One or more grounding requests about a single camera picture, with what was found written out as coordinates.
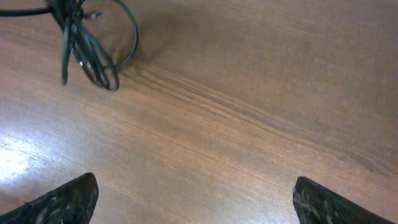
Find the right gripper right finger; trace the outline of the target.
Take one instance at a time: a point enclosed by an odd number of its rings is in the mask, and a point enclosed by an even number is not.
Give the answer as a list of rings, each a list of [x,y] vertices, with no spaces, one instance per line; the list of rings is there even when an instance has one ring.
[[[292,201],[300,224],[393,224],[304,176],[297,178]]]

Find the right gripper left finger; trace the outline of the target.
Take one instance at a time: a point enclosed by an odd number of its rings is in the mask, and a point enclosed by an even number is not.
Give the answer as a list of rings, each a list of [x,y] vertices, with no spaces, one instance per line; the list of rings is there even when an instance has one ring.
[[[99,197],[96,177],[87,172],[1,215],[1,224],[89,224]]]

